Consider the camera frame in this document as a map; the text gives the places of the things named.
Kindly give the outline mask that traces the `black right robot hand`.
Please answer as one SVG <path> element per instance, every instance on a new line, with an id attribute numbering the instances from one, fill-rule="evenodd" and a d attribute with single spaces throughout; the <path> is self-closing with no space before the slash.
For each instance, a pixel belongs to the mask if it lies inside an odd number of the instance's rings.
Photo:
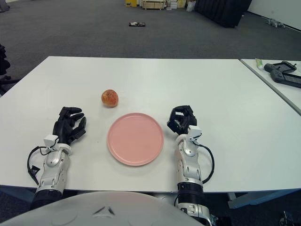
<path id="1" fill-rule="evenodd" d="M 167 126 L 178 135 L 188 134 L 189 126 L 197 126 L 197 119 L 189 105 L 172 109 Z"/>

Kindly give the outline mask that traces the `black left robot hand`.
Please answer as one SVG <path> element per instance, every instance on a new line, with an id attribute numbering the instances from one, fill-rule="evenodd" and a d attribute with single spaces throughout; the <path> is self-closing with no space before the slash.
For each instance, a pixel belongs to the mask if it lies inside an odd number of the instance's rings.
<path id="1" fill-rule="evenodd" d="M 58 136 L 58 143 L 70 145 L 85 133 L 87 119 L 80 108 L 63 107 L 54 124 L 53 135 Z"/>

